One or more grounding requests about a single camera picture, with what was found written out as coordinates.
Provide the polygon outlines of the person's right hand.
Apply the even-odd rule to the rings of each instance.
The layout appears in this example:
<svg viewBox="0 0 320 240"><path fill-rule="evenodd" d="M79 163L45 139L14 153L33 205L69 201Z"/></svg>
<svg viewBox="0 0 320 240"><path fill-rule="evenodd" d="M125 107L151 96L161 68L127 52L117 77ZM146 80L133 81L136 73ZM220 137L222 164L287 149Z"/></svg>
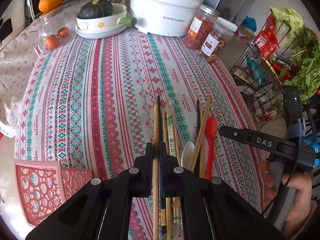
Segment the person's right hand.
<svg viewBox="0 0 320 240"><path fill-rule="evenodd" d="M273 186L274 176L270 174L269 163L267 160L259 163L259 168L266 172L264 177L265 205L268 205L277 195ZM297 190L294 204L281 230L286 239L295 239L302 232L317 207L317 203L311 199L312 180L305 172L294 173L292 176L284 174L281 180L283 184Z"/></svg>

